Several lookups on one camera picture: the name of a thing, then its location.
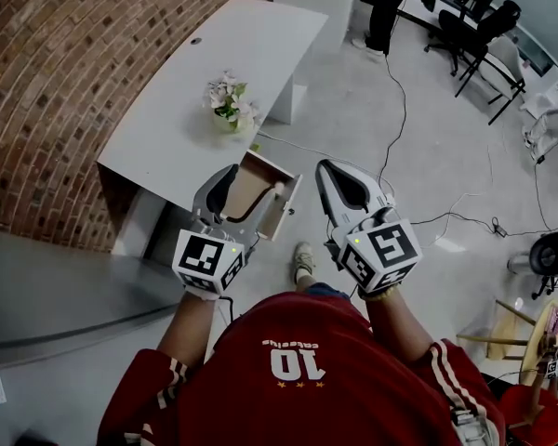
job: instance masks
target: red jersey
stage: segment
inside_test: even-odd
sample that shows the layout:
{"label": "red jersey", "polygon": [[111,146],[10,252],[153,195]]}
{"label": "red jersey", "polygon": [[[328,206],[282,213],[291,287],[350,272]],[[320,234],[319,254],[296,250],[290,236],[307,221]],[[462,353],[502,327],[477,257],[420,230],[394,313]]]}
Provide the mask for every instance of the red jersey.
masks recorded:
{"label": "red jersey", "polygon": [[461,348],[437,342],[405,365],[348,301],[285,293],[235,321],[192,375],[161,352],[139,352],[99,443],[458,445],[443,386],[486,414],[504,444],[496,401]]}

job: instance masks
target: black pants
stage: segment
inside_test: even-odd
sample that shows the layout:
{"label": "black pants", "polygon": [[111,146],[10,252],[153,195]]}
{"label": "black pants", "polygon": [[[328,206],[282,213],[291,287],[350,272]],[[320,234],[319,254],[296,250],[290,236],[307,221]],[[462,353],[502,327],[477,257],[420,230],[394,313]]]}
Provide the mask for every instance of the black pants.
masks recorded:
{"label": "black pants", "polygon": [[370,37],[365,40],[367,47],[383,51],[385,55],[389,54],[392,27],[401,2],[403,0],[374,0],[370,18]]}

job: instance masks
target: white shoe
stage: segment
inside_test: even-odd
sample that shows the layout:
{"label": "white shoe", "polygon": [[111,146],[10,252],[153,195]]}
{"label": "white shoe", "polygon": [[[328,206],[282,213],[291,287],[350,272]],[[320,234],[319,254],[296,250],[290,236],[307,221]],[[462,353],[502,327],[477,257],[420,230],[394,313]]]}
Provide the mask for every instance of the white shoe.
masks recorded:
{"label": "white shoe", "polygon": [[312,276],[312,272],[314,270],[314,255],[312,253],[312,247],[309,243],[298,243],[296,249],[294,250],[292,267],[294,271],[294,282],[296,282],[296,275],[298,274],[299,269],[305,269]]}
{"label": "white shoe", "polygon": [[358,49],[365,51],[368,55],[372,55],[378,60],[384,59],[384,53],[382,51],[377,51],[376,49],[367,47],[365,45],[365,40],[363,40],[362,38],[353,38],[352,45],[354,45]]}

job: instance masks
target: office chair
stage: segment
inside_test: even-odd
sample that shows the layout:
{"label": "office chair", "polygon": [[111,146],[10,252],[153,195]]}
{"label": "office chair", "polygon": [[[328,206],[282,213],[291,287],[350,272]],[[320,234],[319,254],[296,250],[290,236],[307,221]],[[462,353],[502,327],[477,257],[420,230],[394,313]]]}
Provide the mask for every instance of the office chair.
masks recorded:
{"label": "office chair", "polygon": [[459,58],[467,64],[470,62],[465,57],[466,52],[474,58],[483,58],[487,53],[487,44],[497,36],[512,30],[520,16],[521,8],[513,1],[505,0],[501,7],[480,21],[475,29],[463,21],[463,18],[443,10],[438,15],[442,30],[436,34],[443,43],[429,44],[424,47],[424,51],[428,53],[433,48],[448,51],[453,59],[451,75],[456,76]]}
{"label": "office chair", "polygon": [[458,97],[476,71],[479,71],[480,75],[499,92],[495,98],[488,102],[488,105],[502,97],[507,99],[506,104],[487,123],[492,125],[516,97],[525,92],[525,79],[521,70],[519,50],[507,36],[500,36],[494,43],[486,46],[486,52],[476,58],[460,77],[462,80],[468,75],[455,98]]}

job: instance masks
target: cable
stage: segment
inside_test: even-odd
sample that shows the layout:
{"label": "cable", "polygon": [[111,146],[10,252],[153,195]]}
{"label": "cable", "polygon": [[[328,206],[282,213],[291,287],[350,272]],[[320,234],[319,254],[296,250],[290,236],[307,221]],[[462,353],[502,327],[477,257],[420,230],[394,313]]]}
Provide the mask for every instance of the cable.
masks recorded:
{"label": "cable", "polygon": [[433,221],[436,221],[436,220],[442,218],[443,216],[447,216],[447,215],[454,216],[457,219],[462,219],[462,220],[465,220],[465,221],[472,221],[474,223],[484,225],[485,227],[487,227],[487,229],[488,229],[488,231],[490,231],[490,233],[492,233],[492,234],[499,233],[500,236],[502,236],[503,238],[506,238],[508,236],[524,236],[526,234],[551,233],[551,232],[554,232],[554,231],[558,231],[558,228],[554,228],[553,230],[523,231],[523,232],[520,232],[520,233],[508,233],[508,232],[504,231],[505,234],[502,235],[500,233],[500,231],[497,230],[497,229],[500,228],[500,224],[498,223],[498,218],[496,216],[492,217],[492,226],[490,226],[485,221],[482,221],[481,219],[467,218],[466,216],[460,215],[459,213],[455,213],[455,212],[442,213],[441,215],[435,216],[434,218],[427,219],[427,220],[424,220],[424,221],[415,221],[415,222],[412,222],[411,224],[412,225],[423,225],[423,224],[426,224],[426,223],[432,223]]}
{"label": "cable", "polygon": [[457,201],[454,202],[451,205],[451,207],[448,209],[448,211],[442,215],[442,216],[448,215],[448,217],[446,218],[446,225],[445,225],[445,230],[443,231],[443,233],[440,236],[437,236],[436,239],[433,242],[431,242],[430,244],[428,244],[427,246],[421,246],[422,248],[424,248],[424,249],[429,248],[434,243],[436,243],[438,240],[440,240],[441,238],[444,238],[446,236],[446,233],[448,232],[448,226],[449,226],[449,223],[450,223],[450,217],[451,217],[451,214],[453,213],[453,209],[455,208],[455,206],[457,206],[461,202],[461,200],[463,200],[464,197],[466,197],[466,196],[467,197],[479,197],[479,196],[485,195],[486,193],[488,193],[490,191],[490,189],[492,187],[494,187],[494,167],[492,165],[492,157],[490,156],[490,146],[489,145],[487,146],[487,159],[490,163],[490,179],[491,179],[490,187],[486,191],[483,191],[482,193],[463,193],[460,197],[458,197]]}
{"label": "cable", "polygon": [[547,150],[543,153],[543,155],[541,155],[541,156],[538,158],[537,164],[541,164],[541,163],[544,161],[544,159],[546,158],[546,155],[548,155],[548,154],[551,152],[551,150],[554,149],[557,145],[558,145],[558,141],[557,141],[554,145],[552,145],[549,149],[547,149]]}
{"label": "cable", "polygon": [[537,370],[538,370],[537,368],[530,368],[529,370],[519,370],[518,372],[508,372],[507,374],[502,374],[501,376],[497,376],[493,380],[490,380],[489,382],[486,383],[486,385],[490,385],[492,382],[496,382],[497,380],[499,380],[503,376],[522,374],[523,372],[536,372]]}
{"label": "cable", "polygon": [[254,244],[250,247],[251,250],[254,249],[254,247],[255,247],[257,244],[259,244],[259,241],[260,241],[260,234],[259,234],[259,231],[258,231],[258,230],[254,230],[254,232],[257,233],[258,238],[257,238],[257,240],[254,242]]}
{"label": "cable", "polygon": [[412,225],[423,225],[423,224],[425,224],[425,223],[432,223],[433,221],[436,221],[437,219],[440,219],[440,218],[442,218],[443,216],[446,216],[446,215],[451,215],[451,216],[454,216],[455,218],[463,219],[463,220],[465,220],[465,221],[473,221],[474,223],[478,223],[478,224],[480,224],[480,225],[484,225],[490,233],[492,233],[492,234],[495,234],[495,233],[496,233],[496,232],[494,231],[494,229],[492,229],[492,228],[490,227],[490,225],[488,225],[485,221],[482,221],[481,219],[467,218],[467,217],[465,217],[465,216],[463,216],[463,215],[460,215],[459,213],[454,213],[454,212],[442,213],[440,216],[437,216],[437,217],[435,217],[435,218],[427,219],[427,220],[424,220],[424,221],[416,221],[416,222],[411,223],[411,224],[412,224]]}
{"label": "cable", "polygon": [[[403,2],[403,6],[401,8],[405,8],[405,4],[407,3],[407,0],[404,0]],[[394,25],[392,26],[392,30],[391,30],[391,38],[392,35],[394,34],[394,29],[397,27],[397,23],[399,22],[399,19],[401,18],[401,14],[397,15],[397,20],[394,21]]]}
{"label": "cable", "polygon": [[401,85],[401,83],[399,83],[399,81],[397,79],[395,79],[392,74],[391,74],[391,67],[389,66],[389,57],[385,57],[384,58],[385,62],[387,63],[387,72],[389,73],[389,76],[391,77],[391,79],[399,85],[399,87],[401,88],[401,92],[403,93],[403,122],[401,123],[401,129],[399,130],[399,134],[397,135],[397,137],[389,144],[389,147],[387,147],[387,156],[384,159],[384,165],[382,166],[382,168],[380,169],[380,173],[379,173],[379,187],[382,189],[382,187],[380,186],[380,181],[382,180],[382,172],[384,172],[384,169],[387,167],[387,163],[389,162],[389,154],[391,153],[391,147],[395,144],[395,142],[397,140],[399,140],[401,138],[401,136],[403,135],[403,129],[405,128],[405,122],[407,121],[407,93],[405,92],[405,90],[403,89],[403,86]]}
{"label": "cable", "polygon": [[233,322],[233,299],[226,295],[220,296],[219,299],[223,299],[224,301],[230,302],[230,321]]}
{"label": "cable", "polygon": [[[404,0],[402,8],[405,8],[405,4],[406,4],[406,3],[407,3],[407,0]],[[399,19],[400,19],[400,18],[401,18],[401,14],[398,14],[398,15],[397,15],[397,20],[394,21],[394,24],[393,24],[393,26],[392,26],[391,38],[392,38],[392,36],[394,35],[394,30],[395,30],[395,28],[397,28],[397,23],[399,23]],[[382,172],[384,172],[384,169],[387,167],[387,163],[389,162],[389,154],[390,154],[390,152],[391,152],[391,147],[392,147],[392,146],[394,145],[394,143],[395,143],[397,140],[399,140],[399,139],[401,138],[401,136],[403,135],[403,129],[404,129],[404,127],[405,127],[405,122],[407,121],[407,93],[406,93],[405,90],[403,89],[403,86],[401,85],[401,83],[400,83],[397,79],[395,79],[395,78],[392,76],[392,73],[391,73],[391,66],[389,66],[389,56],[388,56],[388,55],[385,55],[384,61],[385,61],[386,64],[387,64],[387,72],[389,73],[389,76],[391,77],[391,79],[392,79],[396,84],[399,85],[399,87],[401,88],[401,92],[403,93],[403,111],[404,111],[404,114],[403,114],[403,122],[401,123],[401,130],[399,130],[399,135],[389,144],[389,147],[387,147],[387,156],[386,156],[386,158],[384,159],[384,165],[383,165],[382,168],[380,169],[378,181],[379,181],[379,187],[380,187],[381,189],[382,189],[382,185],[380,185],[380,182],[381,182],[382,179],[383,179],[383,177],[382,177]]]}
{"label": "cable", "polygon": [[543,221],[543,224],[546,226],[548,230],[551,230],[551,228],[548,226],[548,223],[546,223],[546,218],[544,217],[543,210],[541,209],[541,202],[539,201],[538,164],[533,165],[533,176],[534,179],[536,180],[536,195],[538,197],[539,214],[541,215],[541,220]]}
{"label": "cable", "polygon": [[[316,149],[309,149],[307,147],[303,147],[301,145],[298,144],[294,144],[293,142],[290,142],[289,140],[284,140],[282,138],[276,138],[274,136],[270,136],[269,134],[266,134],[265,132],[259,131],[259,135],[264,137],[264,138],[269,138],[270,140],[276,140],[277,142],[283,142],[284,144],[290,145],[292,147],[295,147],[297,149],[302,149],[303,151],[308,151],[308,152],[314,152],[314,153],[320,153],[321,155],[324,155],[325,157],[328,157],[329,159],[333,159],[336,160],[338,162],[343,162],[344,164],[347,165],[351,165],[352,167],[355,168],[359,168],[360,170],[362,170],[362,172],[366,172],[367,174],[371,175],[372,177],[378,177],[378,174],[375,174],[374,172],[370,172],[369,170],[367,170],[366,168],[363,168],[360,165],[356,165],[353,162],[350,162],[349,160],[345,160],[345,159],[340,159],[339,157],[335,157],[334,155],[331,155],[330,153],[326,153],[323,151],[318,151]],[[387,180],[385,177],[381,178],[382,180],[384,180],[385,182],[387,182],[387,185],[391,188],[391,195],[394,197],[394,186],[392,185],[392,183]]]}

